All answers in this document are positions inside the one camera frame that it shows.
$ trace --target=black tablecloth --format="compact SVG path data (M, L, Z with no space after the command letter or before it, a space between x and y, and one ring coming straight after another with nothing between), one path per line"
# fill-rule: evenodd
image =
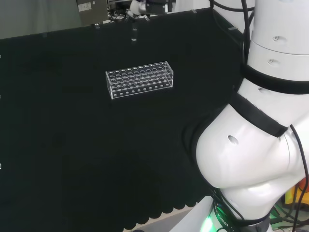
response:
M209 192L183 128L227 103L236 44L209 9L0 41L0 231L120 232ZM167 60L174 87L111 100L105 72Z

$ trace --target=gray wall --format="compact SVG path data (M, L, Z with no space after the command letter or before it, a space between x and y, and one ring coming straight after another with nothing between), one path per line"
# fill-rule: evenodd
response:
M76 0L0 0L0 39L81 26Z

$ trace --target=label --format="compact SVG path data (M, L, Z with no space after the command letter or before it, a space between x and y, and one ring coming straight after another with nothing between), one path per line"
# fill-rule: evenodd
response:
M78 5L78 11L86 11L86 10L91 10L91 3L87 2L84 4L79 4Z

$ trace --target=orange object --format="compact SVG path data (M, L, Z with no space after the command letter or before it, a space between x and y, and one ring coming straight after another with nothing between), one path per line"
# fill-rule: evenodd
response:
M306 178L302 179L298 184L299 184L299 188L301 190L303 190L305 188L305 185L306 185Z

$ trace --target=circular hole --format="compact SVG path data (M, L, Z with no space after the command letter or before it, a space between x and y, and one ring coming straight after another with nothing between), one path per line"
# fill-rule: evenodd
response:
M265 89L265 88L259 88L260 93L271 93L270 90Z
M238 140L237 140L235 137L233 137L232 135L229 135L229 136L228 136L228 139L229 139L229 141L230 141L232 144L238 145Z

